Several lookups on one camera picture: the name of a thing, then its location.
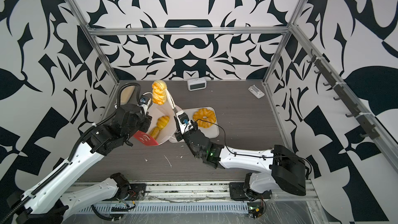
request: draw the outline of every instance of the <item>metal grate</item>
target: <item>metal grate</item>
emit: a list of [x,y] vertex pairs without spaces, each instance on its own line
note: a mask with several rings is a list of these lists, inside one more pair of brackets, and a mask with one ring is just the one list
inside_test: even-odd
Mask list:
[[[100,213],[110,213],[111,207],[116,204],[97,203],[96,209]],[[78,214],[91,213],[91,207],[87,207]],[[242,213],[247,214],[246,202],[190,202],[190,203],[137,203],[129,214],[175,214],[175,213]]]

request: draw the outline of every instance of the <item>yellow pastry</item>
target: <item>yellow pastry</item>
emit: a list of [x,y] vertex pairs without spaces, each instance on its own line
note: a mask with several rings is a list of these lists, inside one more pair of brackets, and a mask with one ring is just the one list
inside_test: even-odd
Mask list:
[[153,82],[152,88],[157,91],[163,91],[163,90],[167,89],[167,85],[166,85],[166,82],[164,82],[162,80],[157,80],[157,81]]
[[167,101],[166,89],[167,85],[162,80],[154,81],[152,84],[152,101],[155,104],[163,105]]
[[158,135],[159,135],[159,132],[160,132],[160,128],[159,127],[155,127],[155,128],[152,129],[152,131],[149,133],[149,135],[151,137],[153,137],[154,139],[156,139],[158,137]]
[[207,108],[201,108],[193,114],[193,121],[197,121],[199,127],[209,128],[216,122],[216,114]]
[[152,101],[155,104],[163,105],[167,100],[167,96],[161,96],[156,93],[152,93]]
[[160,129],[163,129],[164,127],[166,127],[169,120],[170,120],[170,117],[162,116],[162,117],[158,118],[158,122],[156,123],[156,126],[159,127]]

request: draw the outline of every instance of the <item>white remote control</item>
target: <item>white remote control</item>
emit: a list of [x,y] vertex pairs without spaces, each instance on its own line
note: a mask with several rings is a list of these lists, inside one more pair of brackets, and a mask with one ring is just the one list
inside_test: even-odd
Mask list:
[[264,93],[260,89],[258,89],[256,85],[249,87],[249,91],[254,94],[254,96],[256,96],[258,99],[264,96]]

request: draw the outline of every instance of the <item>cable tie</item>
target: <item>cable tie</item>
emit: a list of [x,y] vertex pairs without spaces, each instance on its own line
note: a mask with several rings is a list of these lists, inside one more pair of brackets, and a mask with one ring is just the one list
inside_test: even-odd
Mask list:
[[339,85],[339,84],[346,84],[345,82],[336,82],[335,84],[334,84],[334,86],[332,87],[332,89],[334,89],[337,85]]
[[373,115],[373,113],[371,113],[371,112],[360,112],[360,113],[358,113],[358,115],[355,118],[358,118],[359,116],[362,116],[362,115],[365,115],[365,114]]

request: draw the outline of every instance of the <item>white crumb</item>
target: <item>white crumb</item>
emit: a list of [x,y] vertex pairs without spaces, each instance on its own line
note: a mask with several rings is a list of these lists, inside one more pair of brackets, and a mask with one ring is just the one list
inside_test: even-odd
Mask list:
[[169,159],[167,159],[167,162],[169,162],[170,168],[171,168],[171,167],[172,167],[172,164],[170,163]]

